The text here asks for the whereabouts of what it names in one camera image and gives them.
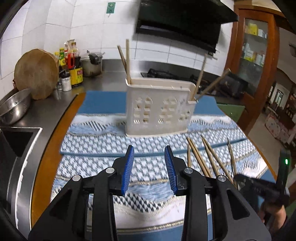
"human hand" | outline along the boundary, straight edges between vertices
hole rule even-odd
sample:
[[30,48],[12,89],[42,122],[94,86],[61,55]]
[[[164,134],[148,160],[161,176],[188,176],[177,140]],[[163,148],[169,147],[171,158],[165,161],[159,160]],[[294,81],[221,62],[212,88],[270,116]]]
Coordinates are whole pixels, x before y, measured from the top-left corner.
[[285,207],[277,206],[273,203],[263,202],[258,212],[259,218],[265,223],[264,217],[266,213],[270,213],[274,217],[274,222],[270,226],[270,232],[274,233],[279,230],[286,221],[286,210]]

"tiled floor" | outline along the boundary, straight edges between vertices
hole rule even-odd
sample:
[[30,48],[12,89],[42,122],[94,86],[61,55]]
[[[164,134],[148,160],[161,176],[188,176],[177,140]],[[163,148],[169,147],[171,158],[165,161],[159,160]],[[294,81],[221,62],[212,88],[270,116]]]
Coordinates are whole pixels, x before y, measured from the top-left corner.
[[264,113],[260,114],[248,137],[263,153],[264,157],[277,174],[279,168],[279,153],[283,145],[275,139],[265,127],[264,123],[266,117],[267,115]]

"silver screw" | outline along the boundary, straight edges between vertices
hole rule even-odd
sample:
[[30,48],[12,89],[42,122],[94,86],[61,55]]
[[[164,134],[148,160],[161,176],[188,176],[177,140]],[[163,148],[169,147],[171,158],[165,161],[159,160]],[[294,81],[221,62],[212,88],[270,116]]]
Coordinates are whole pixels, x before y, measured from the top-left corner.
[[186,173],[188,173],[188,174],[191,174],[191,173],[193,173],[193,170],[192,170],[190,167],[186,167],[186,168],[184,169],[184,172],[186,172]]
[[113,167],[108,167],[107,169],[106,169],[106,172],[107,173],[113,173],[115,170],[114,170],[114,168]]
[[220,175],[220,176],[218,176],[218,180],[219,180],[220,182],[225,182],[225,181],[226,181],[226,177],[223,176],[223,175]]
[[75,182],[77,182],[77,181],[80,180],[80,176],[79,175],[75,175],[75,176],[72,177],[72,180],[75,181]]

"wooden chopstick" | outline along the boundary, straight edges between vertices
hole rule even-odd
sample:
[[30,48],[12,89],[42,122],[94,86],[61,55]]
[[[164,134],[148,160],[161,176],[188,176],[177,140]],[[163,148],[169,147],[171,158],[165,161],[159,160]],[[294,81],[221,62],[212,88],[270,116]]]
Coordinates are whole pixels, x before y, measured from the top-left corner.
[[197,82],[196,82],[196,86],[195,86],[195,90],[194,90],[194,93],[193,93],[193,96],[192,96],[192,100],[194,100],[194,96],[198,93],[198,89],[200,87],[200,82],[202,80],[203,72],[205,70],[206,60],[207,60],[207,54],[205,54],[204,61],[202,62],[202,69],[200,71],[200,74],[199,74],[198,79],[197,79]]
[[[230,163],[231,163],[231,168],[233,171],[233,176],[235,176],[237,174],[237,168],[235,166],[234,155],[233,155],[232,147],[231,147],[231,144],[230,144],[230,141],[228,138],[227,138],[227,145],[228,145],[228,150],[229,150],[229,154],[230,154]],[[235,180],[234,180],[233,184],[238,189],[238,184]]]
[[225,166],[223,165],[222,161],[220,160],[220,158],[217,156],[217,154],[215,153],[215,151],[213,150],[213,148],[210,146],[210,144],[207,142],[207,140],[201,136],[201,138],[205,141],[205,143],[207,144],[210,152],[212,153],[213,157],[216,159],[216,161],[218,162],[219,166],[221,167],[221,169],[223,170],[223,172],[225,173],[225,175],[227,176],[227,178],[233,183],[233,179],[230,176],[229,172],[227,171],[227,169],[225,168]]
[[120,45],[117,45],[117,48],[118,48],[118,51],[119,51],[119,54],[120,54],[120,57],[121,57],[121,61],[122,61],[124,70],[126,71],[126,60],[124,59],[122,49],[121,49]]
[[126,40],[126,79],[131,84],[130,62],[129,62],[129,39]]
[[215,79],[205,90],[198,96],[196,100],[199,100],[202,96],[204,96],[207,92],[209,92],[212,88],[214,88],[222,79],[225,78],[226,75],[230,73],[230,69],[226,69],[223,74]]
[[187,167],[191,167],[190,145],[187,145]]
[[209,168],[205,164],[205,161],[203,160],[202,156],[200,155],[198,149],[196,148],[196,146],[192,142],[192,140],[189,137],[187,137],[187,141],[188,141],[188,143],[189,143],[189,145],[191,147],[191,150],[192,150],[192,152],[193,152],[193,154],[194,154],[197,162],[200,165],[200,168],[201,168],[204,176],[206,176],[206,177],[213,177],[212,174],[210,173]]
[[202,138],[202,142],[203,142],[203,144],[204,144],[204,146],[205,146],[205,151],[206,151],[206,153],[207,153],[207,156],[209,157],[209,160],[210,160],[211,166],[212,166],[212,168],[213,168],[213,171],[214,171],[214,173],[215,173],[215,176],[217,177],[217,176],[219,176],[219,172],[218,172],[217,166],[216,166],[216,164],[215,164],[215,162],[214,162],[214,160],[213,160],[212,154],[211,154],[211,152],[210,152],[210,150],[209,150],[209,148],[208,148],[208,146],[207,146],[207,144],[205,143],[205,141],[204,141],[203,138]]

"wooden cutting board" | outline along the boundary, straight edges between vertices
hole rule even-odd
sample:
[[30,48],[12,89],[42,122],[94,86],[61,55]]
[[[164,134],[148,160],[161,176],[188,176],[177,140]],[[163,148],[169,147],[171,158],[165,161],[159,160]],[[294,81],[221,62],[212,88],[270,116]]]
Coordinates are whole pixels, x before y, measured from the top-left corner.
[[57,85],[59,63],[53,54],[33,49],[19,59],[14,76],[18,90],[30,88],[33,99],[45,99]]

